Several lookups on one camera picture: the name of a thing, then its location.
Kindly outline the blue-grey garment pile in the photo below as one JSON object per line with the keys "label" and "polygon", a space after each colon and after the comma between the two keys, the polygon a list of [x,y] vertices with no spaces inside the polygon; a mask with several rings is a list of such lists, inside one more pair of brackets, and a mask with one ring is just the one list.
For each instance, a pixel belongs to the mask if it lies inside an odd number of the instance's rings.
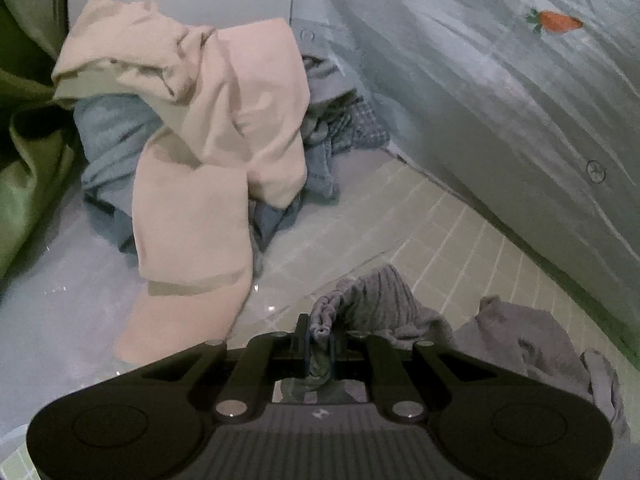
{"label": "blue-grey garment pile", "polygon": [[[288,208],[250,202],[248,226],[255,276],[262,274],[262,257],[273,237],[295,223],[304,200],[327,204],[338,199],[335,156],[377,150],[390,142],[372,106],[332,60],[305,53],[303,62],[310,91],[302,123],[307,179]],[[134,255],[134,173],[145,142],[162,125],[160,116],[138,96],[107,94],[80,100],[74,121],[88,162],[81,184],[91,223],[120,252]]]}

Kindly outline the light green carrot duvet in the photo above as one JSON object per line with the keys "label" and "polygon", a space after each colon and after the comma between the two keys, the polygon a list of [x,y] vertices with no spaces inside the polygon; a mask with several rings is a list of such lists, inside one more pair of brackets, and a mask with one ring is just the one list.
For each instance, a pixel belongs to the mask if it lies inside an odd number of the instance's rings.
{"label": "light green carrot duvet", "polygon": [[639,0],[293,0],[409,158],[639,328]]}

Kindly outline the beige cloth garment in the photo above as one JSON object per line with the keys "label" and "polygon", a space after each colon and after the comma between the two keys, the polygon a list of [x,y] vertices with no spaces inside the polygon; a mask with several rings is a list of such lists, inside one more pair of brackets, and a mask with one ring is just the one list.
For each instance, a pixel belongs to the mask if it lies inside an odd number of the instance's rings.
{"label": "beige cloth garment", "polygon": [[151,0],[88,0],[52,78],[59,101],[131,94],[162,122],[134,175],[146,286],[115,356],[142,365],[226,338],[253,283],[248,203],[283,209],[307,177],[310,96],[291,26],[191,26]]}

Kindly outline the green grid cutting mat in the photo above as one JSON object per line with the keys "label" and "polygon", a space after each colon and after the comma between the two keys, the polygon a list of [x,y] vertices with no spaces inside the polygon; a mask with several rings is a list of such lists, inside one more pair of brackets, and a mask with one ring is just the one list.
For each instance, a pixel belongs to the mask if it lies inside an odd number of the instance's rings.
{"label": "green grid cutting mat", "polygon": [[[593,348],[610,360],[628,424],[638,428],[638,370],[512,240],[384,152],[350,153],[336,171],[340,200],[305,206],[269,245],[230,347],[290,330],[341,278],[390,263],[416,299],[453,326],[468,322],[489,295],[550,312],[577,350]],[[24,439],[43,405],[122,372],[113,344],[141,287],[136,265],[99,236],[80,186],[71,185],[1,284],[3,478],[35,477]]]}

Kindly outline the grey sweatpants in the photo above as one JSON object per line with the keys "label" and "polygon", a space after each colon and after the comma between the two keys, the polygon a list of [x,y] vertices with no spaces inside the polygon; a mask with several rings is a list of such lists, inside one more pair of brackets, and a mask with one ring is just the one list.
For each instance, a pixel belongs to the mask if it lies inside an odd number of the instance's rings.
{"label": "grey sweatpants", "polygon": [[546,311],[489,296],[480,300],[480,310],[471,321],[453,328],[440,313],[421,304],[399,272],[386,264],[361,278],[339,281],[314,303],[309,324],[309,373],[303,379],[282,382],[286,402],[364,401],[363,385],[353,379],[335,380],[330,373],[330,336],[340,330],[356,330],[381,336],[401,350],[420,340],[433,341],[575,393],[605,414],[615,442],[631,439],[614,367],[597,350],[577,352],[568,333]]}

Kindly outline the green curtain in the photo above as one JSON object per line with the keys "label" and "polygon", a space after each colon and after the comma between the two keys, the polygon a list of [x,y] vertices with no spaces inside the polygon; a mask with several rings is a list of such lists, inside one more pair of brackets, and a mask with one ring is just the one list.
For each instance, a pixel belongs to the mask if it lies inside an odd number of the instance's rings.
{"label": "green curtain", "polygon": [[1,273],[6,274],[73,167],[70,112],[53,102],[54,56],[24,0],[1,0]]}

